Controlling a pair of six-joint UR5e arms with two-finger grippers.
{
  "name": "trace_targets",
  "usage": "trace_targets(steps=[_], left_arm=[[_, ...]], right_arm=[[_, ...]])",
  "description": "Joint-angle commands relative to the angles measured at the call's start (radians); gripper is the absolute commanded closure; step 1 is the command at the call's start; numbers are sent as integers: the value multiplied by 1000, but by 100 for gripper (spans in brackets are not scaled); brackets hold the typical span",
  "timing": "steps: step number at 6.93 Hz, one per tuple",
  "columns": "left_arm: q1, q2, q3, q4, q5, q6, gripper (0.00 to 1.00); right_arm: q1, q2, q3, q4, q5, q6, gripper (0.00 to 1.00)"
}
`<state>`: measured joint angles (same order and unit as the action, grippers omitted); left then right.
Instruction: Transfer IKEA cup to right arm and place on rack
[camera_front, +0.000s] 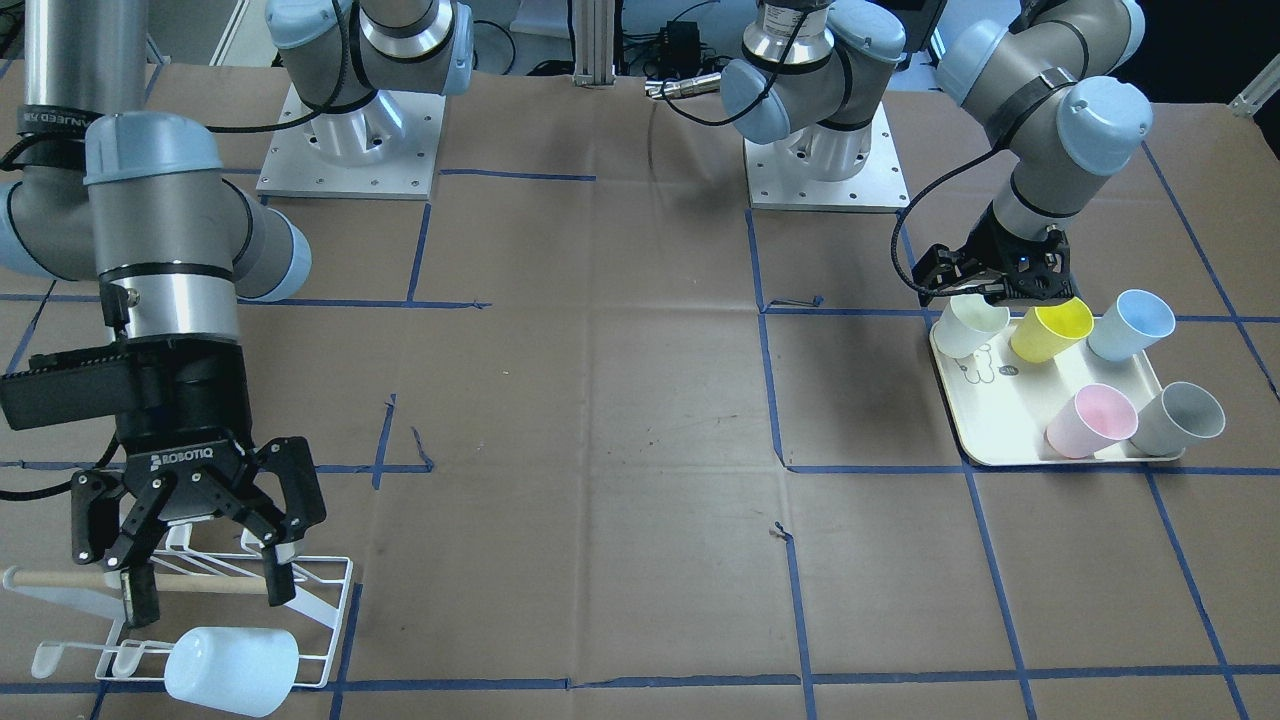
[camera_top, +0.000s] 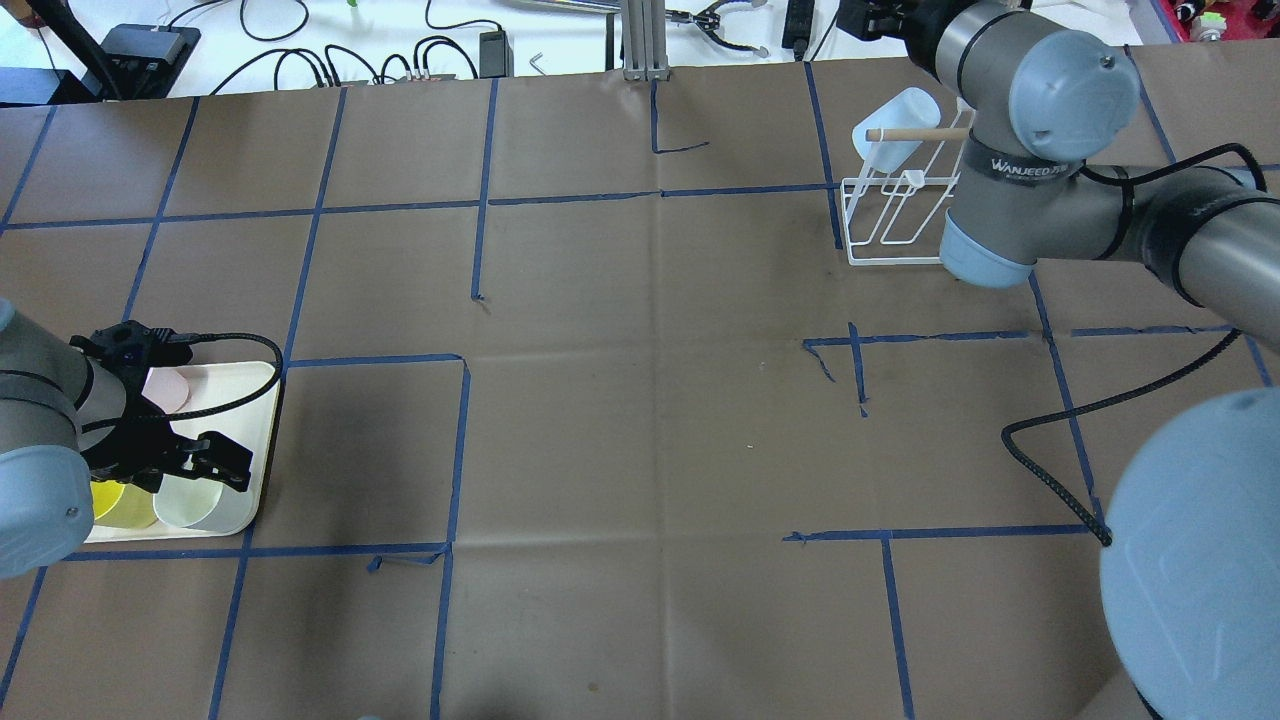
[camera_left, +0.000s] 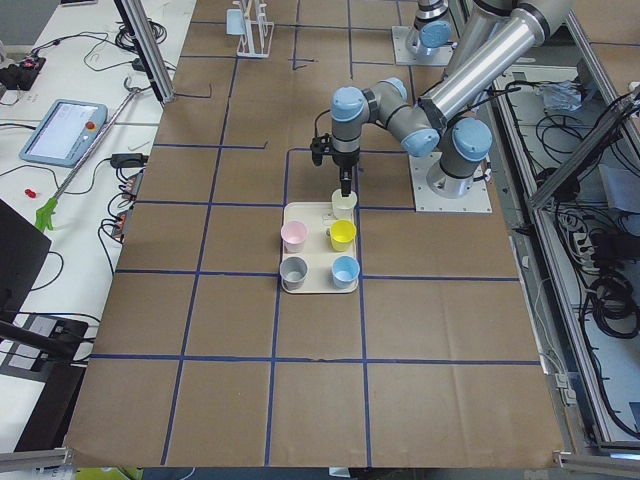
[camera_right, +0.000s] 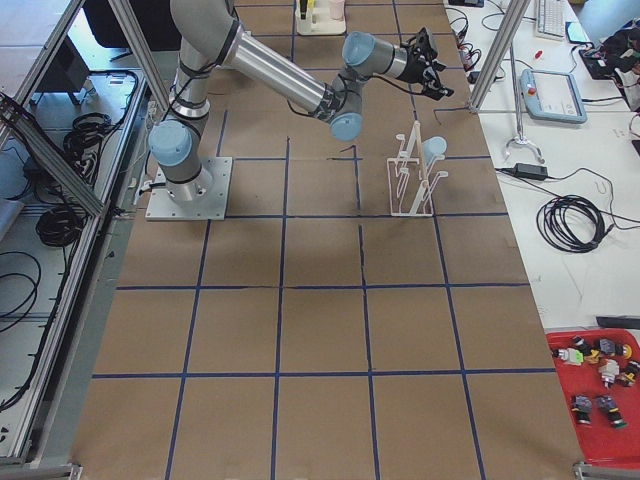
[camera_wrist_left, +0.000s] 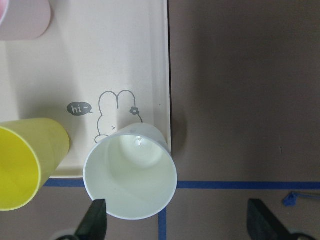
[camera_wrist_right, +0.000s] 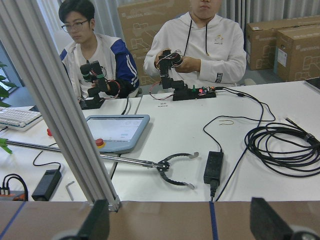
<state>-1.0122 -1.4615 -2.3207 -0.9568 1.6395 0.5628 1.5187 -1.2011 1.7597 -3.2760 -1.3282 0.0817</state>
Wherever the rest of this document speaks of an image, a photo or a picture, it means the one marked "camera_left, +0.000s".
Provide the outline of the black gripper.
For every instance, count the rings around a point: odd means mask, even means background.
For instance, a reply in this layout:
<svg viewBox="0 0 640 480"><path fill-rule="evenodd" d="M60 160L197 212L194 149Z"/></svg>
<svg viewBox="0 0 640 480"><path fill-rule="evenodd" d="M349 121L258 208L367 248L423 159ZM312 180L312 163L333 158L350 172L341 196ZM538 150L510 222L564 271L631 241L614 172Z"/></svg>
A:
<svg viewBox="0 0 640 480"><path fill-rule="evenodd" d="M332 159L339 168L341 195L349 196L352 191L353 171L360 159L360 149L350 152L334 150Z"/></svg>

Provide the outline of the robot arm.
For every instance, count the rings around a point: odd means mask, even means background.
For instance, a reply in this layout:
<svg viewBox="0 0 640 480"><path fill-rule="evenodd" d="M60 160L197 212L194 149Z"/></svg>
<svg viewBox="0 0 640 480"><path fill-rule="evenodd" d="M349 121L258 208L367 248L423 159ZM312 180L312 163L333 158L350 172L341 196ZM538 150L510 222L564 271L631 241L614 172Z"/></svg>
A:
<svg viewBox="0 0 640 480"><path fill-rule="evenodd" d="M451 39L453 27L447 18L447 0L418 0L413 26L405 41L418 57L432 56Z"/></svg>
<svg viewBox="0 0 640 480"><path fill-rule="evenodd" d="M361 90L341 87L331 100L328 153L339 166L340 190L351 193L366 123L379 122L415 157L435 149L447 124L531 47L548 40L568 16L572 1L476 1L443 79L406 102L404 84L382 80Z"/></svg>

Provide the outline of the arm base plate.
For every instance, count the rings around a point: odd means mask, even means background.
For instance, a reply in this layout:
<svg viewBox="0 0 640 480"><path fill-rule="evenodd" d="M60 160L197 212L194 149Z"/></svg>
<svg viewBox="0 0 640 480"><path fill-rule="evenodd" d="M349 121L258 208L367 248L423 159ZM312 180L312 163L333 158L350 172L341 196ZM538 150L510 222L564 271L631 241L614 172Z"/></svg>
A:
<svg viewBox="0 0 640 480"><path fill-rule="evenodd" d="M410 26L393 26L392 40L397 65L445 67L454 51L451 42L433 48L425 47L417 31Z"/></svg>
<svg viewBox="0 0 640 480"><path fill-rule="evenodd" d="M486 178L479 165L466 179L448 176L440 164L440 152L409 157L409 170L417 213L490 214Z"/></svg>

